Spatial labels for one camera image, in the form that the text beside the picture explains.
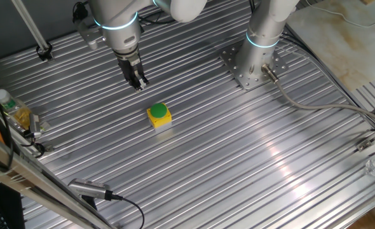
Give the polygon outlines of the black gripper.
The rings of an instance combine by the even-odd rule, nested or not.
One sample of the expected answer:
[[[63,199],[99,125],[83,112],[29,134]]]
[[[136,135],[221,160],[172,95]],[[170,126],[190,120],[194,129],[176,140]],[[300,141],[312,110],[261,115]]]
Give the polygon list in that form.
[[[149,81],[144,76],[139,51],[134,50],[129,53],[115,52],[114,54],[117,57],[118,65],[123,71],[123,76],[129,85],[136,91],[145,89]]]

